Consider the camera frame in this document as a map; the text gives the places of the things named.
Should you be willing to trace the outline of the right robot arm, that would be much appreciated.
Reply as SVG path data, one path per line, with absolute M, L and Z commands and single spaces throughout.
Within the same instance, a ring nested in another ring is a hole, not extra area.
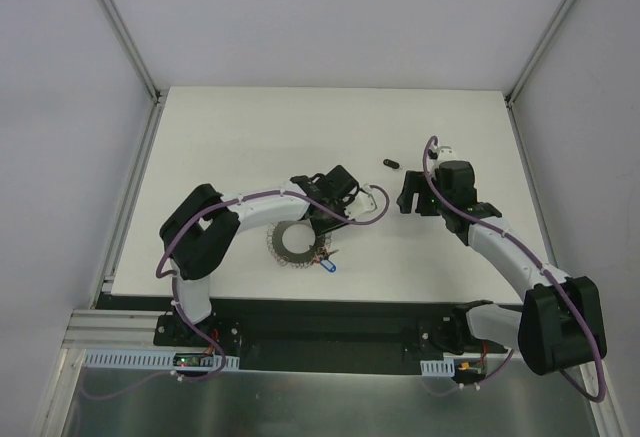
M 569 276 L 530 250 L 495 206 L 479 201 L 470 163 L 450 160 L 432 174 L 406 172 L 397 205 L 403 214 L 441 217 L 522 301 L 518 310 L 488 300 L 458 304 L 451 323 L 434 333 L 435 343 L 459 354 L 494 342 L 519 352 L 537 375 L 602 365 L 607 343 L 596 284 Z

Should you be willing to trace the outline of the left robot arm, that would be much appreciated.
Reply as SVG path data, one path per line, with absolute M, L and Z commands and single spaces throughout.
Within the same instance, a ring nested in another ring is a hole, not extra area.
M 176 332 L 188 345 L 211 334 L 212 273 L 237 234 L 280 222 L 306 222 L 322 237 L 376 209 L 368 188 L 341 165 L 326 174 L 294 176 L 278 187 L 253 194 L 224 194 L 210 184 L 197 186 L 162 224 L 164 254 L 158 278 L 172 278 L 182 309 Z

